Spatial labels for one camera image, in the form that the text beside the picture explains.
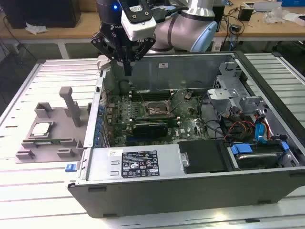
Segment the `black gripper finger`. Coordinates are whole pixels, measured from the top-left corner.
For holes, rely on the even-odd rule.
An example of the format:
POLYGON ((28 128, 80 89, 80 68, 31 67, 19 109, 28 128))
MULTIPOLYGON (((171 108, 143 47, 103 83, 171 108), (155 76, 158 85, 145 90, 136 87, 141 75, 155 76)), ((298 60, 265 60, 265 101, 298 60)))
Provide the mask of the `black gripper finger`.
POLYGON ((121 38, 118 33, 111 31, 108 37, 101 31, 95 33, 91 39, 91 44, 104 54, 109 60, 116 60, 123 65, 124 75, 128 75, 128 63, 126 52, 122 47, 121 38))
POLYGON ((132 75, 132 63, 139 61, 152 48, 155 41, 136 41, 127 44, 127 75, 132 75))

